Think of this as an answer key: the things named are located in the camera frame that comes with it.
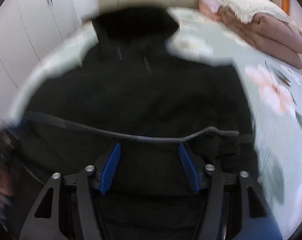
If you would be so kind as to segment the person's left hand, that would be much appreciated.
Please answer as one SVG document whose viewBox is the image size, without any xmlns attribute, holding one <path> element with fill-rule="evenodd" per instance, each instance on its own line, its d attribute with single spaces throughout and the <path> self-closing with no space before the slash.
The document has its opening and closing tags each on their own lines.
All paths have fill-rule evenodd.
<svg viewBox="0 0 302 240">
<path fill-rule="evenodd" d="M 0 211 L 6 206 L 11 206 L 10 198 L 14 195 L 10 176 L 5 170 L 0 170 Z"/>
</svg>

